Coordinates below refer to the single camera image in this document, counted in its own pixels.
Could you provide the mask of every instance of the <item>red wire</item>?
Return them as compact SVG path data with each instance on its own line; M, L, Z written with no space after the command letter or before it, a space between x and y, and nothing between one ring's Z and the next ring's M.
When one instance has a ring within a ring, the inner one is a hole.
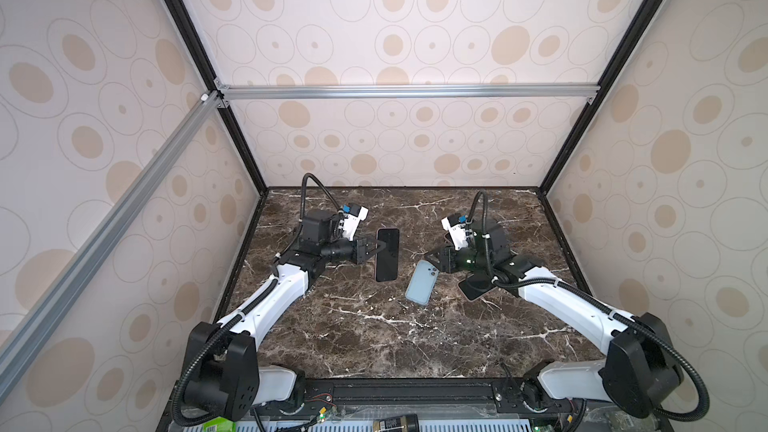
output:
M325 402L326 404L328 404L328 405L330 405L330 406L332 406L332 407L335 407L335 406L333 405L333 402L329 402L328 400L323 400L323 399L309 399L309 400L307 400L306 402Z
M574 412L576 411L576 407L574 406L574 402L573 402L571 399L568 399L568 402L571 402L571 411L570 411L570 412L568 412L568 416L569 416L569 417L573 417L573 415L574 415ZM568 422L568 418L565 418L565 421L564 421L564 422L565 422L565 424L563 424L563 425L561 426L561 427L562 427L562 430L566 430L566 428L567 428L567 427L570 427L570 425L571 425L571 422Z

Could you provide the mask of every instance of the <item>marble tabletop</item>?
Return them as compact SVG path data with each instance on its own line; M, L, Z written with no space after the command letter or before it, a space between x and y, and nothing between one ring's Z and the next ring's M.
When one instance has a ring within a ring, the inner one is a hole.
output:
M469 302L458 288L464 273L440 274L423 307L406 288L423 254L444 243L440 220L468 212L474 188L332 188L340 203L369 208L358 236L400 229L398 279L375 282L367 264L329 266L305 297L278 319L259 348L260 364L299 368L309 378L501 377L504 360L521 376L540 360L594 360L602 354L542 308L496 289ZM574 283L536 195L489 189L490 214L517 253L535 254ZM332 208L318 189L307 208ZM293 236L298 189L270 191L228 310L266 279L267 265Z

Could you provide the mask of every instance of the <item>black smartphone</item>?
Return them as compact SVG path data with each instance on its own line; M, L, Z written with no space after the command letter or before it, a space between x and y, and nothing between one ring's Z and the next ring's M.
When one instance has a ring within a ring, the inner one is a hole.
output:
M400 231L398 228L380 228L376 240L386 244L386 248L376 254L374 278L377 282L389 282L397 278L397 255L400 252Z

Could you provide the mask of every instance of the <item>patterned wall panel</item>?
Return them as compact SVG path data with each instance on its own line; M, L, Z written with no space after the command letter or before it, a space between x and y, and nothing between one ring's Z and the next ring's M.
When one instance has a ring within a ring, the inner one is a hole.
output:
M702 373L709 416L676 430L768 421L766 78L768 0L668 0L551 194L597 296Z
M216 310L256 190L207 120L0 407L0 430L155 430Z
M233 101L270 186L538 186L583 97Z
M0 0L0 343L200 90L159 0Z
M587 82L642 0L187 0L237 85Z

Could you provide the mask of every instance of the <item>black frame edge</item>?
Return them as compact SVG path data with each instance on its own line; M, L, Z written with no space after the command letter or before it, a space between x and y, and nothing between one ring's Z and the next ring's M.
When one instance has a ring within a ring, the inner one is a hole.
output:
M512 378L521 384L523 378ZM523 398L516 392L509 393L507 378L325 378L306 380L305 397L325 394L333 397L338 408L374 406L384 408L409 408L413 406L469 405L494 410L503 414L497 418L519 418L536 424L553 424L560 414L572 411L568 399L553 400L546 411L537 413L526 408ZM278 404L257 406L259 416L271 420L307 420L317 415L323 403L305 401L304 408L295 414L286 414ZM608 404L590 400L592 404ZM381 414L393 415L394 410Z
M288 186L272 186L270 187L270 190L296 190L299 188L298 186L295 187L288 187ZM313 188L319 188L318 186L307 186L308 189ZM477 186L457 186L457 187L438 187L438 186L430 186L430 187L420 187L420 186L371 186L371 187L363 187L363 186L326 186L326 188L331 190L343 190L343 189L355 189L355 190L514 190L518 192L530 192L530 193L536 193L538 190L537 186L531 186L531 187L517 187L517 186L499 186L499 187L477 187Z
M587 105L584 106L581 115L576 120L573 129L571 129L571 132L568 134L568 138L565 139L557 157L554 162L552 162L552 166L549 171L547 171L547 175L542 181L540 189L544 196L549 193L552 189L552 185L554 185L554 182L560 176L563 168L565 168L565 164L576 149L581 137L587 131L592 118L598 112L598 109L600 109L606 95L612 90L613 84L616 82L616 79L618 79L624 65L627 63L640 42L640 38L645 33L648 25L656 16L662 2L664 2L664 0L643 0L642 4L640 4L638 12L632 18L632 21L627 28L627 32L621 39L616 52L614 52L613 56L610 58L608 66L605 68L603 75L598 81L600 91L598 91L598 94L592 102L588 102Z
M205 52L205 47L200 40L200 36L197 34L197 29L194 27L194 23L192 22L189 12L187 11L184 0L163 1L168 8L168 12L170 13L171 18L176 24L176 28L181 35L181 39L184 41L189 54L192 56L192 60L197 67L197 71L203 78L203 83L205 84L206 88L208 90L218 91L218 87L216 86L216 71L214 70L213 65L211 65L210 59L208 59L208 55ZM256 185L256 190L259 191L259 194L264 195L266 194L267 187L266 183L264 182L264 178L261 175L261 171L256 165L254 155L251 153L250 148L246 143L245 135L243 134L243 130L240 128L240 125L237 123L234 112L232 112L232 109L226 101L224 101L224 104L226 104L226 107L219 109L221 119L224 121L226 130L230 134L232 142L235 144L235 148L240 154L240 158L243 160L243 164L248 171L248 175Z
M549 226L552 227L552 232L554 233L555 238L558 240L560 249L563 251L563 256L565 256L565 263L568 264L568 268L571 269L571 275L573 275L573 278L576 281L576 286L579 287L581 291L593 295L589 284L587 283L587 279L584 278L581 267L579 267L579 264L576 261L576 255L571 249L571 245L568 244L568 239L565 237L565 234L563 234L563 229L560 227L560 222L558 222L558 218L554 215L554 210L552 209L547 196L543 194L541 190L539 190L536 196L538 197L539 202L542 204L544 216L546 216L547 222L549 222Z
M250 220L248 229L245 232L243 245L240 246L240 250L237 253L235 264L232 266L232 272L230 272L230 277L226 280L224 293L221 295L219 307L216 309L216 315L213 318L215 321L226 315L226 310L230 305L230 300L232 300L232 293L234 292L235 286L237 285L237 280L240 278L240 271L243 270L243 263L245 262L245 258L248 255L248 251L250 250L250 244L254 240L256 227L259 225L259 219L261 218L261 213L264 211L264 207L266 207L266 200L269 195L270 191L267 189L267 191L264 192L264 194L261 194L259 197L254 216Z

